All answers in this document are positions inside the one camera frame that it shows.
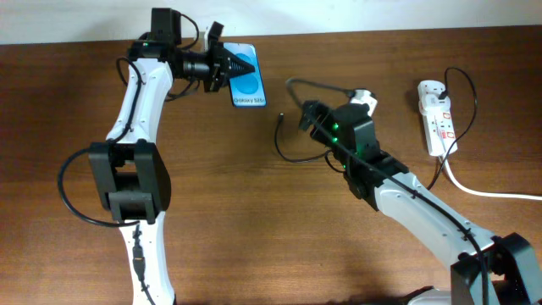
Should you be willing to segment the blue Galaxy smartphone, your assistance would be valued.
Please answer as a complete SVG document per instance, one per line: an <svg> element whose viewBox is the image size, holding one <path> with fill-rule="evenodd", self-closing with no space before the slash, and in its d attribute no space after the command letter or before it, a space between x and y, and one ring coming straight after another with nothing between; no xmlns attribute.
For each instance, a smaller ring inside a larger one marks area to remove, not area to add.
<svg viewBox="0 0 542 305"><path fill-rule="evenodd" d="M267 98L256 48L252 44L237 42L225 42L224 47L255 68L255 71L250 74L230 79L232 104L237 108L266 107Z"/></svg>

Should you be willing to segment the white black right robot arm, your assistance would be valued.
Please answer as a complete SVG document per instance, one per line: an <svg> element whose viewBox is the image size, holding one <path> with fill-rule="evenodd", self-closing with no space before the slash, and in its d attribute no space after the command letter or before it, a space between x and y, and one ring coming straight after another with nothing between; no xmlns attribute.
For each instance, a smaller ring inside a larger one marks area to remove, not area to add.
<svg viewBox="0 0 542 305"><path fill-rule="evenodd" d="M301 106L300 128L328 147L352 194L412 233L450 271L447 291L425 286L401 304L539 304L541 269L517 233L497 236L460 215L382 150L368 106Z"/></svg>

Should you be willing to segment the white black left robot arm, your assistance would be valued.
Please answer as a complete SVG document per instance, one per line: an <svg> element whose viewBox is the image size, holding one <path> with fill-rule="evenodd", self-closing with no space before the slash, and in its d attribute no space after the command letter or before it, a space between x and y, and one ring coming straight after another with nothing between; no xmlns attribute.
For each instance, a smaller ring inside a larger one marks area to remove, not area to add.
<svg viewBox="0 0 542 305"><path fill-rule="evenodd" d="M129 80L119 116L104 142L91 145L89 161L103 208L122 235L134 304L174 304L164 225L172 186L156 144L163 107L174 81L200 80L206 92L248 84L263 86L256 48L211 42L202 53L173 43L136 41L127 52Z"/></svg>

